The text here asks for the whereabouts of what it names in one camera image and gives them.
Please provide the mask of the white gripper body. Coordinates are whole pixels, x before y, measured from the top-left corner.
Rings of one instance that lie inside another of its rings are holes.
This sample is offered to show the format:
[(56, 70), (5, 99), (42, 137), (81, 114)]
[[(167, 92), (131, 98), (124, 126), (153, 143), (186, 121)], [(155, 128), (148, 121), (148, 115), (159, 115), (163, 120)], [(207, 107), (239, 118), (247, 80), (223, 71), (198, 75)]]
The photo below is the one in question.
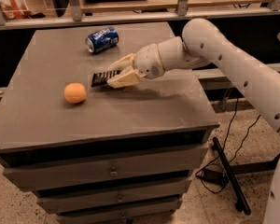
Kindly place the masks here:
[(156, 44), (150, 44), (137, 51), (134, 57), (134, 67), (142, 77), (154, 79), (164, 75), (159, 49)]

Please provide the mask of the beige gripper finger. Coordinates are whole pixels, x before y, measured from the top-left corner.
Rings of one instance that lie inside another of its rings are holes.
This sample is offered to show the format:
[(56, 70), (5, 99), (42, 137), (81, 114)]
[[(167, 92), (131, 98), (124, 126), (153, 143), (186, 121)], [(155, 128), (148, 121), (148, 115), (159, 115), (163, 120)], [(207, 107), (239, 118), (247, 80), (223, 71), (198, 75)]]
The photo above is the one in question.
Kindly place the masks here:
[(113, 62), (112, 64), (110, 64), (108, 69), (122, 71), (126, 67), (133, 65), (134, 57), (135, 55), (133, 53), (130, 53), (122, 57), (121, 59)]
[(111, 72), (116, 72), (116, 74), (107, 81), (107, 84), (114, 89), (138, 84), (141, 79), (139, 71), (130, 66), (123, 70), (111, 69)]

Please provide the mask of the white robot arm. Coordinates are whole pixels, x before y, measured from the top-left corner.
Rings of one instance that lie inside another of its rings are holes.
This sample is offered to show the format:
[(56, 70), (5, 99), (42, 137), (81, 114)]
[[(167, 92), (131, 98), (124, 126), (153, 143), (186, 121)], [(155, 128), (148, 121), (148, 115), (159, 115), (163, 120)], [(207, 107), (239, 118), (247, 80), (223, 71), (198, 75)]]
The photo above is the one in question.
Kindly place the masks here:
[(182, 36), (153, 43), (109, 68), (119, 73), (107, 81), (112, 88), (128, 87), (143, 78), (154, 79), (174, 69), (193, 69), (213, 63), (280, 135), (280, 74), (233, 45), (205, 19), (186, 23)]

